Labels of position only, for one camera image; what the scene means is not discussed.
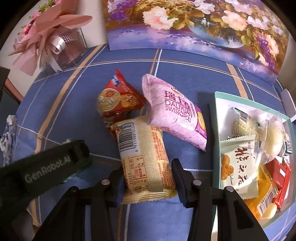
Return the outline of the yellow orange snack bag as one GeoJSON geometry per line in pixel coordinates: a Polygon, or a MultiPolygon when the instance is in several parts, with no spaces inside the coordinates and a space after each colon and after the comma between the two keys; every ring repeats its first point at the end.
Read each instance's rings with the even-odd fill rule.
{"type": "Polygon", "coordinates": [[[263,164],[260,164],[258,168],[257,185],[258,196],[252,199],[245,199],[244,203],[255,218],[260,220],[272,203],[274,197],[278,194],[278,188],[263,164]]]}

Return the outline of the red patterned wafer pack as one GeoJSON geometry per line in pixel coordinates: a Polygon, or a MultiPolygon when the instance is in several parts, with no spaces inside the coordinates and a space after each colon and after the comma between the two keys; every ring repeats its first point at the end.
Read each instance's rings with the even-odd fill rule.
{"type": "Polygon", "coordinates": [[[282,174],[283,172],[285,173],[285,178],[283,181],[283,186],[282,188],[278,191],[278,194],[276,197],[274,197],[273,199],[273,203],[277,206],[277,209],[279,211],[281,211],[284,199],[285,199],[285,195],[287,193],[287,189],[290,183],[290,174],[292,171],[292,168],[290,166],[290,164],[287,164],[286,162],[283,163],[284,166],[284,170],[280,170],[280,173],[282,174]]]}

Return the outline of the white peach cake packet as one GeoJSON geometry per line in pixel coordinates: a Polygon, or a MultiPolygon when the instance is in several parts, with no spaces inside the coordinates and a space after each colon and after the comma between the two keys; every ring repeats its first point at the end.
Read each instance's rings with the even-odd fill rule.
{"type": "Polygon", "coordinates": [[[231,186],[242,199],[258,196],[258,153],[255,135],[229,138],[220,142],[221,188],[231,186]]]}

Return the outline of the small red snack box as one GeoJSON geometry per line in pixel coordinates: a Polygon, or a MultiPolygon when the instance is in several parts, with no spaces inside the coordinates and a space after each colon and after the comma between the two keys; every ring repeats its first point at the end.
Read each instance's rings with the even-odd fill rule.
{"type": "Polygon", "coordinates": [[[287,186],[288,180],[290,178],[290,169],[285,161],[280,162],[278,159],[274,158],[272,161],[265,164],[267,171],[272,177],[274,183],[278,190],[287,186]]]}

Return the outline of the white green cracker packet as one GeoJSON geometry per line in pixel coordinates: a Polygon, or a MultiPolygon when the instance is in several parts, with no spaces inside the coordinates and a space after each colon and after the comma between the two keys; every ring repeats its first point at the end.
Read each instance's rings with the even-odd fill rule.
{"type": "Polygon", "coordinates": [[[283,156],[289,156],[292,155],[292,144],[290,142],[290,137],[288,135],[288,133],[284,132],[283,133],[283,145],[281,147],[279,156],[283,157],[283,156]]]}

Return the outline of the clear white bun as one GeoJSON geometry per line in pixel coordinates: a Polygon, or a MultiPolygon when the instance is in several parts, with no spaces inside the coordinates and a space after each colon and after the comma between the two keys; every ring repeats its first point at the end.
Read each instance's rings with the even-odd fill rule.
{"type": "Polygon", "coordinates": [[[279,111],[265,121],[261,139],[263,140],[261,162],[262,164],[267,164],[280,154],[284,144],[285,129],[279,111]]]}

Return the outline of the beige bread packet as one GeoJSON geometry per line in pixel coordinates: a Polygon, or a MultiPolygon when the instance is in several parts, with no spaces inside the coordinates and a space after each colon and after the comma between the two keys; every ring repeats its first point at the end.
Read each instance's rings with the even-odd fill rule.
{"type": "Polygon", "coordinates": [[[142,115],[117,122],[115,132],[127,190],[123,204],[156,201],[177,195],[163,142],[163,131],[142,115]]]}

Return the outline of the green round cookie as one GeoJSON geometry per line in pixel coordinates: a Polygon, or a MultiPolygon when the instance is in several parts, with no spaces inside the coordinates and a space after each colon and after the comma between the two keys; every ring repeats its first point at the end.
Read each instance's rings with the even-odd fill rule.
{"type": "Polygon", "coordinates": [[[249,136],[257,135],[260,124],[253,118],[251,118],[245,112],[233,108],[235,120],[232,124],[232,134],[234,136],[249,136]]]}

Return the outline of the yellow jelly cup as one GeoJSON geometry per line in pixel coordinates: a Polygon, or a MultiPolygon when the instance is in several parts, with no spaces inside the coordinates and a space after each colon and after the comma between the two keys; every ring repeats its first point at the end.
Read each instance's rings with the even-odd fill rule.
{"type": "Polygon", "coordinates": [[[275,203],[271,203],[266,209],[265,213],[262,215],[261,219],[271,219],[275,216],[278,207],[275,203]]]}

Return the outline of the blue white crumpled wrapper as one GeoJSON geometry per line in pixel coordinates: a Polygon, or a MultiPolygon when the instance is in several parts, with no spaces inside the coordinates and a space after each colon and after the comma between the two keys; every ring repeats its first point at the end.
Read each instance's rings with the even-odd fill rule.
{"type": "Polygon", "coordinates": [[[3,166],[7,166],[11,163],[13,144],[16,139],[16,124],[16,116],[8,115],[6,119],[6,127],[4,129],[4,133],[1,136],[1,151],[3,153],[4,159],[3,166]]]}

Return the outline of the white tray teal rim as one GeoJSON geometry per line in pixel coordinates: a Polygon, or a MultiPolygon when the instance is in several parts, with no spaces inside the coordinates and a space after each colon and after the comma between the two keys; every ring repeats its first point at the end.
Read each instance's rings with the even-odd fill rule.
{"type": "Polygon", "coordinates": [[[278,240],[295,222],[295,154],[283,157],[279,176],[283,188],[267,170],[276,164],[280,141],[288,135],[295,145],[290,118],[239,96],[215,92],[210,108],[215,133],[215,188],[234,188],[270,240],[278,240]]]}

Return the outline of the red biscuit snack bag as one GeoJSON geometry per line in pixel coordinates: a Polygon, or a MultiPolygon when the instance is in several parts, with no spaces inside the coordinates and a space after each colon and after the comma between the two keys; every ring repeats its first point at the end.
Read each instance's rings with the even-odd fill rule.
{"type": "Polygon", "coordinates": [[[97,97],[97,110],[113,140],[116,140],[116,134],[111,126],[125,120],[131,111],[140,110],[146,102],[145,97],[116,69],[112,79],[97,97]]]}

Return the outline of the pink swiss roll bag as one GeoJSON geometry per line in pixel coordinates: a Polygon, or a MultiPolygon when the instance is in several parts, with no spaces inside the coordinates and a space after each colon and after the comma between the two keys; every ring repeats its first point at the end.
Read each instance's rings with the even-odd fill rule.
{"type": "Polygon", "coordinates": [[[173,85],[150,74],[142,77],[142,92],[149,104],[149,125],[206,150],[207,131],[201,109],[173,85]]]}

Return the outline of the pink flower bouquet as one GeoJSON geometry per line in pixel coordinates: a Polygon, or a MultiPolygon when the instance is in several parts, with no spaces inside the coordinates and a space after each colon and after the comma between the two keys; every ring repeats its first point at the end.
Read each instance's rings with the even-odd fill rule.
{"type": "Polygon", "coordinates": [[[15,38],[14,50],[10,56],[18,54],[12,63],[14,68],[32,76],[37,69],[50,65],[55,71],[61,71],[54,58],[66,48],[66,41],[53,36],[59,29],[75,30],[87,25],[92,16],[76,14],[77,1],[53,1],[53,5],[40,10],[31,22],[15,38]]]}

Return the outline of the floral painting canvas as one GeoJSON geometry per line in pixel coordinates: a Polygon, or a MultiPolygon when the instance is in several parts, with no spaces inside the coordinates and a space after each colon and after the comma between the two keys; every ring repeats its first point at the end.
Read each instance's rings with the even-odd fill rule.
{"type": "Polygon", "coordinates": [[[263,1],[103,1],[111,50],[168,49],[220,61],[274,83],[289,32],[263,1]]]}

